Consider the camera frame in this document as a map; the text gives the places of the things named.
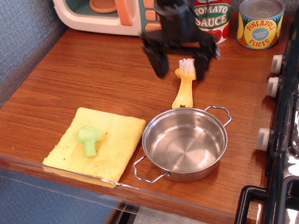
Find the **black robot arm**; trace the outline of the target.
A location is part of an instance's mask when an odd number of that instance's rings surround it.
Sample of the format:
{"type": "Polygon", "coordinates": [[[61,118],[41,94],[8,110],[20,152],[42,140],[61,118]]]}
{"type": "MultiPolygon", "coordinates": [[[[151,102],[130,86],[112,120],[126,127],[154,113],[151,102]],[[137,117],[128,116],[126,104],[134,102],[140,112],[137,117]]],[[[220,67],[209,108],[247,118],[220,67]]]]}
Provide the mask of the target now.
{"type": "Polygon", "coordinates": [[[196,79],[202,81],[210,60],[219,57],[216,36],[196,25],[194,0],[155,0],[155,12],[160,17],[161,29],[140,35],[143,50],[159,78],[169,70],[168,54],[191,56],[196,79]]]}

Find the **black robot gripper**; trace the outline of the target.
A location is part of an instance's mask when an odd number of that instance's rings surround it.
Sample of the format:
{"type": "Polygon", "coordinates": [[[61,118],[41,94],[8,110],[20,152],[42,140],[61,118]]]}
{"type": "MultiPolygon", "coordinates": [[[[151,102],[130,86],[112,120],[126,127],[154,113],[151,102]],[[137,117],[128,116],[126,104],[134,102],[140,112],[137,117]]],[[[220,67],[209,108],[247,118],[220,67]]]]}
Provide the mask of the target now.
{"type": "Polygon", "coordinates": [[[212,58],[219,58],[216,38],[200,30],[190,0],[173,6],[155,6],[160,17],[158,29],[141,34],[143,50],[155,74],[163,79],[169,71],[168,54],[190,55],[194,58],[197,81],[202,81],[212,58]]]}

